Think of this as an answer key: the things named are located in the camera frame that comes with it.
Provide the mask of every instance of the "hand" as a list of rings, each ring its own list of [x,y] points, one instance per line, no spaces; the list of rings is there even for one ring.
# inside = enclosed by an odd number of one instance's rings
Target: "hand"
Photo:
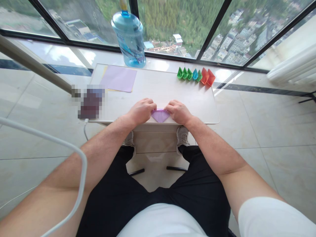
[[[145,98],[138,101],[126,115],[133,121],[135,126],[138,126],[148,121],[151,111],[156,109],[157,105],[152,99]]]
[[[193,115],[188,108],[177,100],[170,101],[164,109],[169,111],[171,118],[176,123],[184,126],[191,118],[193,118]]]

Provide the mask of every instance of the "tiled floor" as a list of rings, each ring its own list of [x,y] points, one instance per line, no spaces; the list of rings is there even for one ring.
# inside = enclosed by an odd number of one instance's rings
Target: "tiled floor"
[[[63,46],[24,42],[44,62],[84,67],[70,49]],[[94,67],[96,63],[123,66],[122,55],[80,49]],[[146,69],[177,72],[188,63],[147,59]],[[296,91],[310,91],[294,86],[273,86],[264,74],[230,69],[211,70],[217,82],[262,86]],[[0,69],[0,116],[47,132],[77,146],[85,142],[84,123],[76,118],[70,95],[29,71]],[[76,84],[90,82],[90,77],[62,75]],[[220,123],[210,127],[222,136],[285,200],[316,223],[316,104],[298,104],[301,97],[213,89]],[[88,137],[104,127],[87,125]],[[167,171],[167,165],[188,167],[175,153],[175,133],[135,133],[137,156],[127,164],[129,172],[145,168],[135,176],[153,191],[169,187],[180,175]],[[0,127],[0,206],[20,193],[38,185],[71,151],[37,137]],[[0,210],[4,217],[25,196]],[[239,236],[233,216],[230,228]]]

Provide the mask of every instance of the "purple paper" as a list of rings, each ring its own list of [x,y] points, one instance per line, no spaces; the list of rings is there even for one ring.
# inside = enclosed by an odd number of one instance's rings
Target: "purple paper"
[[[136,70],[109,65],[100,84],[108,89],[132,92],[136,73]]]
[[[170,114],[167,110],[157,109],[157,110],[152,110],[151,116],[157,122],[164,122],[167,118],[169,118]]]

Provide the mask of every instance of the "white shirt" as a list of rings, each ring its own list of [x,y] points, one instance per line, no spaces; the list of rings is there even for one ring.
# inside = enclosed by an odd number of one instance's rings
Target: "white shirt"
[[[254,197],[240,207],[242,237],[315,237],[316,225],[280,200]],[[118,237],[205,237],[198,222],[184,209],[158,203],[135,215]]]

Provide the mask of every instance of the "white cable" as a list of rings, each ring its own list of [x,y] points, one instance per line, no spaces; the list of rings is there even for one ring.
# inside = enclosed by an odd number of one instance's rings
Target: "white cable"
[[[27,127],[27,126],[22,125],[20,123],[17,123],[17,122],[14,122],[14,121],[11,121],[9,119],[2,118],[2,117],[0,117],[0,123],[3,125],[6,125],[6,126],[12,127],[12,128],[21,130],[23,132],[33,134],[33,135],[41,137],[43,139],[55,142],[55,143],[60,144],[62,146],[68,147],[71,150],[77,152],[82,160],[80,185],[79,185],[79,191],[78,191],[78,196],[77,196],[77,200],[75,202],[75,205],[74,205],[73,209],[71,210],[71,212],[68,214],[68,216],[66,216],[65,219],[63,219],[61,222],[59,222],[57,225],[55,225],[53,228],[51,228],[49,231],[47,231],[45,234],[42,235],[42,237],[47,237],[48,235],[53,233],[55,230],[57,230],[59,227],[61,227],[63,224],[65,224],[73,216],[73,214],[75,214],[76,210],[79,207],[79,204],[80,204],[82,196],[83,196],[83,191],[85,188],[85,181],[86,181],[86,174],[87,174],[88,163],[87,163],[86,155],[82,152],[82,150],[80,150],[78,147],[76,147],[75,145],[73,145],[69,142],[63,141],[59,138],[53,137],[51,135],[48,135],[48,134],[43,133],[41,131],[38,131],[36,129]]]
[[[35,187],[30,188],[28,191],[31,191],[33,188],[36,188],[37,186],[38,186],[38,185],[36,185]],[[16,196],[15,198],[13,198],[13,199],[11,199],[10,201],[6,202],[2,207],[4,207],[5,205],[7,205],[9,202],[13,201],[14,199],[18,198],[19,196]]]
[[[88,122],[89,122],[89,119],[86,118],[86,119],[85,119],[85,125],[83,126],[83,132],[84,132],[84,134],[85,134],[85,136],[86,136],[86,140],[87,140],[87,141],[89,140],[88,137],[87,137],[87,134],[86,134],[86,125],[87,125]]]

